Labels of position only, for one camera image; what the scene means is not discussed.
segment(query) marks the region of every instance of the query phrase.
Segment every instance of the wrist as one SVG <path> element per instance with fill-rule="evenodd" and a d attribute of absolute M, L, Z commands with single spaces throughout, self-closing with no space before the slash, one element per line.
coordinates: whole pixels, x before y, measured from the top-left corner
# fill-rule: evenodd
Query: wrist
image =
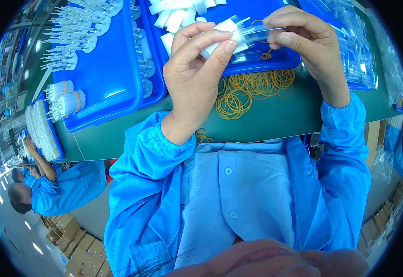
<path fill-rule="evenodd" d="M 197 127 L 191 125 L 180 125 L 170 111 L 161 121 L 161 132 L 165 138 L 177 145 L 183 145 L 193 135 Z"/>

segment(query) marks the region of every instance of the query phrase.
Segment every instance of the fingernail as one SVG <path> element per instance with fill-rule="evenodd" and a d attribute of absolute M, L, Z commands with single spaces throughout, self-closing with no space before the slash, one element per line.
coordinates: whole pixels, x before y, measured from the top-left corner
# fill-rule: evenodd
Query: fingernail
<path fill-rule="evenodd" d="M 230 40 L 229 43 L 224 47 L 224 50 L 229 53 L 232 54 L 235 49 L 237 49 L 238 43 L 237 41 L 234 40 Z"/>
<path fill-rule="evenodd" d="M 289 36 L 285 36 L 285 35 L 281 35 L 279 36 L 279 38 L 277 39 L 277 42 L 280 43 L 281 45 L 289 45 L 290 44 L 290 37 Z"/>

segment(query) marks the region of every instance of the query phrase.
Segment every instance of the hair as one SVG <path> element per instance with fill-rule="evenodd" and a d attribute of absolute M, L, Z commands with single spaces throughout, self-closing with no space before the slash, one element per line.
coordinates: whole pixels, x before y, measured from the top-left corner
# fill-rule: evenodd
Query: hair
<path fill-rule="evenodd" d="M 19 169 L 13 169 L 10 173 L 12 180 L 14 183 L 19 183 L 20 181 L 18 180 L 18 173 L 20 172 Z"/>
<path fill-rule="evenodd" d="M 31 204 L 21 203 L 21 195 L 15 191 L 15 185 L 21 183 L 13 183 L 8 188 L 8 197 L 10 200 L 10 205 L 16 210 L 18 213 L 25 214 L 32 210 Z"/>

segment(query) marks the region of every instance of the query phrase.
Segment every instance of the stack of cardboard boxes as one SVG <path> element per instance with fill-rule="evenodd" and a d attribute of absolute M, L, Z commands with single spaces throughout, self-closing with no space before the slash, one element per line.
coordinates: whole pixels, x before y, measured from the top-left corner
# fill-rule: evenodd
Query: stack of cardboard boxes
<path fill-rule="evenodd" d="M 71 215 L 42 217 L 40 220 L 48 228 L 46 238 L 70 259 L 65 276 L 112 276 L 104 244 L 82 230 Z"/>
<path fill-rule="evenodd" d="M 392 233 L 393 228 L 397 224 L 400 213 L 395 209 L 399 203 L 403 202 L 403 182 L 398 184 L 397 189 L 393 193 L 392 203 L 386 200 L 383 207 L 361 226 L 361 232 L 358 238 L 357 250 L 364 257 L 367 257 L 370 250 L 375 246 L 377 241 L 381 241 Z"/>

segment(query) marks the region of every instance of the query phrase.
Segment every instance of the forearm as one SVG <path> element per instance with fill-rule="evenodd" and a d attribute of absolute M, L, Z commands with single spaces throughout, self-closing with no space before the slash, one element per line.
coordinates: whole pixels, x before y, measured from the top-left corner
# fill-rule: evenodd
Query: forearm
<path fill-rule="evenodd" d="M 32 153 L 32 155 L 41 166 L 40 173 L 42 173 L 43 170 L 43 175 L 46 174 L 48 180 L 55 181 L 57 173 L 52 165 L 48 163 L 42 155 L 38 154 L 38 152 Z"/>

